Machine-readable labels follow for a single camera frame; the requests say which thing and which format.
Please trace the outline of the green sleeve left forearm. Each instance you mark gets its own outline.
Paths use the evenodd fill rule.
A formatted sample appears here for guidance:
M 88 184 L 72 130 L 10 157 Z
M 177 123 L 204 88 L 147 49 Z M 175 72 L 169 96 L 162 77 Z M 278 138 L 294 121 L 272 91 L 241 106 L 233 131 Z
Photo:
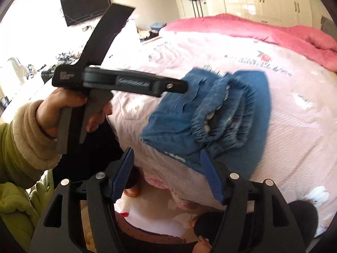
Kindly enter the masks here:
M 24 251 L 54 193 L 52 169 L 60 160 L 35 119 L 41 104 L 27 103 L 1 124 L 1 219 Z

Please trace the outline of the left hand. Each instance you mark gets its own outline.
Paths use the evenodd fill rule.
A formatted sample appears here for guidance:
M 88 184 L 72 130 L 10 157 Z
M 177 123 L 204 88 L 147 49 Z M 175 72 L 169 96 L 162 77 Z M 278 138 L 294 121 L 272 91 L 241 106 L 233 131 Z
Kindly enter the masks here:
M 64 107 L 80 107 L 86 104 L 87 97 L 82 93 L 71 90 L 57 88 L 54 90 L 37 108 L 35 119 L 42 132 L 52 139 L 55 139 L 58 133 L 58 122 L 60 111 Z M 102 110 L 93 115 L 87 123 L 86 130 L 91 133 L 98 129 L 104 122 L 106 115 L 112 114 L 112 105 L 106 103 Z

